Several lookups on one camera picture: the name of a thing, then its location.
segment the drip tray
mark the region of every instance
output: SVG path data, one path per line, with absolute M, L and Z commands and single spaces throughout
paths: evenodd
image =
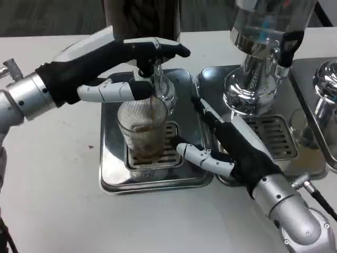
M 184 139 L 203 145 L 198 115 L 190 101 L 197 93 L 190 74 L 181 69 L 165 70 L 164 75 L 174 83 L 178 97 L 174 111 L 168 117 L 166 136 L 179 134 Z M 110 76 L 113 82 L 128 82 L 131 72 Z M 127 194 L 159 190 L 202 187 L 209 184 L 213 174 L 184 161 L 165 143 L 165 152 L 156 160 L 132 157 L 117 124 L 120 103 L 102 104 L 100 183 L 110 194 Z
M 244 118 L 275 161 L 294 159 L 298 150 L 285 120 L 278 115 Z
M 169 143 L 169 138 L 178 135 L 178 126 L 174 122 L 168 122 L 165 128 L 164 153 L 158 158 L 143 159 L 131 155 L 127 145 L 127 167 L 130 170 L 149 170 L 149 169 L 174 169 L 182 165 L 182 157 L 173 149 Z

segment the steel base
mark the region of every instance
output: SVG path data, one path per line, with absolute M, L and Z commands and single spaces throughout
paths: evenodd
M 199 119 L 190 101 L 196 86 L 190 74 L 181 69 L 166 70 L 164 75 L 175 86 L 178 97 L 168 121 L 177 125 L 179 135 L 188 141 L 203 145 Z M 129 81 L 131 72 L 111 76 L 113 82 Z M 100 181 L 103 190 L 111 194 L 127 194 L 159 190 L 196 188 L 209 184 L 213 174 L 186 161 L 173 166 L 144 169 L 130 165 L 127 148 L 117 124 L 119 103 L 102 104 Z

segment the metal tray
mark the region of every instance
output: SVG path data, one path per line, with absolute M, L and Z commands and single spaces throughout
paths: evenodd
M 229 121 L 234 113 L 223 102 L 224 82 L 228 74 L 238 67 L 240 66 L 209 67 L 204 69 L 197 77 L 197 86 L 200 96 L 205 98 L 210 106 L 212 106 L 225 121 Z M 294 112 L 304 115 L 290 80 L 286 80 L 279 87 L 273 107 L 264 116 L 280 115 L 285 119 L 290 130 L 294 130 L 294 126 L 292 126 Z M 208 130 L 205 130 L 205 128 L 202 129 L 206 136 Z M 205 138 L 205 140 L 207 140 L 206 144 L 209 147 L 218 149 L 219 151 L 221 150 L 214 137 Z M 295 139 L 295 141 L 298 149 L 297 157 L 277 161 L 277 164 L 285 175 L 292 178 L 304 172 L 308 172 L 313 178 L 326 176 L 327 169 L 325 168 L 325 159 L 321 150 L 317 147 L 303 146 L 297 139 Z M 232 183 L 226 181 L 226 179 L 222 177 L 218 178 L 223 183 L 232 185 Z
M 318 145 L 325 156 L 326 162 L 331 167 L 329 169 L 337 173 L 337 106 L 336 108 L 333 108 L 333 105 L 329 106 L 332 109 L 329 115 L 326 114 L 322 119 L 319 119 L 315 111 L 320 97 L 316 93 L 312 82 L 318 67 L 331 59 L 333 58 L 295 60 L 291 79 Z
M 168 120 L 177 125 L 177 131 L 183 138 L 202 145 L 199 119 L 190 101 L 191 95 L 196 94 L 193 79 L 181 69 L 166 70 L 164 75 L 174 83 L 178 97 Z M 110 78 L 113 82 L 129 81 L 133 74 L 118 73 Z M 103 190 L 111 194 L 126 194 L 202 187 L 212 181 L 212 173 L 184 160 L 178 167 L 174 164 L 172 167 L 144 170 L 130 166 L 127 148 L 116 121 L 119 106 L 120 103 L 102 104 L 100 179 Z

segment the black cable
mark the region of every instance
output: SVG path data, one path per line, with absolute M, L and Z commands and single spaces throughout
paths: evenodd
M 13 253 L 18 253 L 17 248 L 15 246 L 15 243 L 13 241 L 13 238 L 11 234 L 8 231 L 8 228 L 2 218 L 0 218 L 0 227 L 3 228 L 3 233 L 5 234 L 5 237 L 7 239 L 7 242 L 12 250 Z
M 333 27 L 333 24 L 318 1 L 315 5 L 315 13 L 324 27 Z
M 331 217 L 337 221 L 337 213 L 333 210 L 331 205 L 326 201 L 326 199 L 322 196 L 319 190 L 315 190 L 311 193 L 311 196 L 324 208 L 324 210 L 331 215 Z

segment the glass cup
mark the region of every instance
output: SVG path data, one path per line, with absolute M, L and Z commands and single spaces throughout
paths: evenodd
M 165 103 L 151 97 L 122 103 L 117 113 L 118 126 L 131 154 L 137 158 L 152 158 L 164 152 Z

